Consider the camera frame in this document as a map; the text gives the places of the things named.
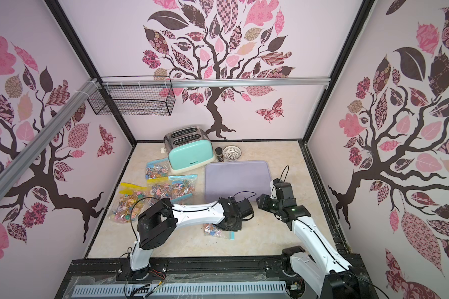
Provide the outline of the candy bag blue zip front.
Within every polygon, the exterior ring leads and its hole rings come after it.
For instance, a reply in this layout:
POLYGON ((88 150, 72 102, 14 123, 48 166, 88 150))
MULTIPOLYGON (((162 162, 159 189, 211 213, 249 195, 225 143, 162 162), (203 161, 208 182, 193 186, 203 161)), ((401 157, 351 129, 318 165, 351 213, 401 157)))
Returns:
POLYGON ((220 239, 234 240, 234 232, 220 229, 214 224, 204 224, 203 232, 205 236, 220 239))

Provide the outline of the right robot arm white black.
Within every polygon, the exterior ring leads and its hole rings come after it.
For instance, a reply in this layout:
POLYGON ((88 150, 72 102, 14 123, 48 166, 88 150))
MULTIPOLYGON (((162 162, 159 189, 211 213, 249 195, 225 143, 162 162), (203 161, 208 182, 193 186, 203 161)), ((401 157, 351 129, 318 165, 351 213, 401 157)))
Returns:
POLYGON ((352 265, 319 230, 311 213, 297 205, 291 183, 270 182, 271 193, 256 199, 260 210, 285 223, 304 244, 283 249, 284 274, 299 276, 319 299, 376 299, 376 287, 362 266, 352 265))

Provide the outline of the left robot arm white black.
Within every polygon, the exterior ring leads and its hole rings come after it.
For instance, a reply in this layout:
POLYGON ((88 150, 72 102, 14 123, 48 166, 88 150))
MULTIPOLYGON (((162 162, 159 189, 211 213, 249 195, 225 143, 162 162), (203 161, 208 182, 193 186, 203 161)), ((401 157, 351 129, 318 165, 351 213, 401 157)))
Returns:
POLYGON ((219 198, 212 203, 188 206, 173 204, 168 198, 159 200, 142 212, 132 225, 136 242, 129 255, 130 269, 136 272, 149 268, 153 250, 166 243, 176 229, 213 224, 221 230, 237 232, 253 216, 248 199, 219 198))

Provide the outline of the lavender plastic tray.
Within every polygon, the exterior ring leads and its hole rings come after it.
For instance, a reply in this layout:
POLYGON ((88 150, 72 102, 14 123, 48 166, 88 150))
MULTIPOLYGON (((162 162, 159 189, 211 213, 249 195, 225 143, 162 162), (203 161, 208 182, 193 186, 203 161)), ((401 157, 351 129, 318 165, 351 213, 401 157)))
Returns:
POLYGON ((265 161, 210 163, 205 167, 205 201, 237 194, 239 198, 271 192, 271 173, 265 161))

